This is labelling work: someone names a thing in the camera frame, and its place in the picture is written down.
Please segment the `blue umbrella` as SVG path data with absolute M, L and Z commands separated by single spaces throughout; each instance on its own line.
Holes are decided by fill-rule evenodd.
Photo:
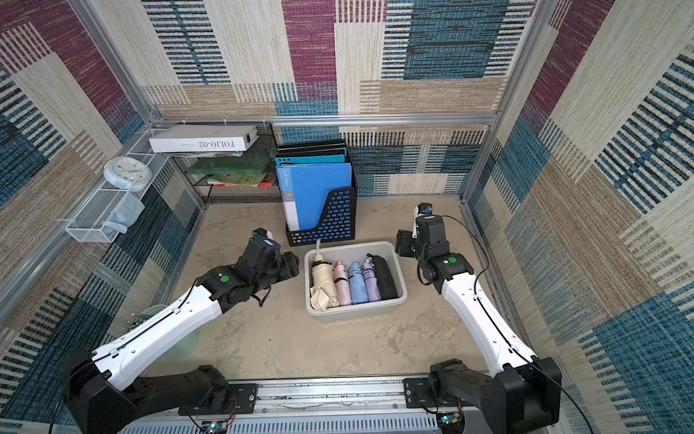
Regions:
M 368 297 L 363 279 L 363 270 L 359 262 L 353 262 L 348 268 L 351 287 L 352 303 L 354 305 L 367 303 Z

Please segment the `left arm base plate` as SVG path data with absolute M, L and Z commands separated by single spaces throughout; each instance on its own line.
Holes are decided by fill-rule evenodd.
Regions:
M 200 404 L 184 406 L 177 413 L 179 416 L 252 414 L 257 395 L 257 383 L 229 383 L 225 390 L 212 392 Z

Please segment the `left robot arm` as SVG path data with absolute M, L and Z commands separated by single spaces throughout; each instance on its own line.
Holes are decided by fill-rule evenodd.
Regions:
M 209 269 L 171 305 L 97 349 L 73 350 L 63 363 L 63 403 L 83 433 L 118 433 L 142 417 L 182 408 L 222 414 L 229 383 L 211 365 L 184 374 L 146 377 L 160 356 L 203 325 L 250 299 L 265 303 L 276 283 L 298 276 L 299 258 L 258 229 L 233 264 Z

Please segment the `pale pink umbrella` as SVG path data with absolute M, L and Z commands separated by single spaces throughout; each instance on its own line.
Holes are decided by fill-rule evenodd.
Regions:
M 333 267 L 334 285 L 337 290 L 341 307 L 352 305 L 351 287 L 349 274 L 345 265 L 337 261 Z

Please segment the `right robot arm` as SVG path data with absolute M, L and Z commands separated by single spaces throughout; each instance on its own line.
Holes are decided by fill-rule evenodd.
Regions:
M 485 373 L 451 359 L 431 366 L 428 390 L 436 403 L 467 403 L 482 412 L 494 433 L 529 433 L 560 419 L 562 374 L 540 359 L 506 323 L 482 289 L 479 273 L 446 238 L 444 216 L 431 204 L 415 211 L 412 230 L 399 231 L 396 251 L 417 261 L 421 284 L 432 286 L 454 309 L 479 347 Z

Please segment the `cream umbrella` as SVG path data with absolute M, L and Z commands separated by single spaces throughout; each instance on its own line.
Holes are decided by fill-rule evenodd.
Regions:
M 333 264 L 325 259 L 320 249 L 321 241 L 316 242 L 316 255 L 311 263 L 313 285 L 311 292 L 311 306 L 321 312 L 332 307 L 340 307 L 340 300 L 334 283 Z

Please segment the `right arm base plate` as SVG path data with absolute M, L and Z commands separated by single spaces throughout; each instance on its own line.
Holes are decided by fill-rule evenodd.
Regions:
M 459 399 L 446 401 L 443 398 L 437 398 L 426 376 L 406 376 L 402 380 L 402 386 L 408 409 L 430 410 L 431 412 L 438 410 L 440 412 L 453 408 L 471 407 L 470 403 Z

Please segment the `lilac umbrella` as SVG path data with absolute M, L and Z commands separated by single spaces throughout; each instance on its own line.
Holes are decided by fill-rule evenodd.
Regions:
M 370 302 L 381 301 L 381 291 L 374 271 L 373 262 L 367 257 L 363 262 L 363 279 L 366 287 L 367 297 Z

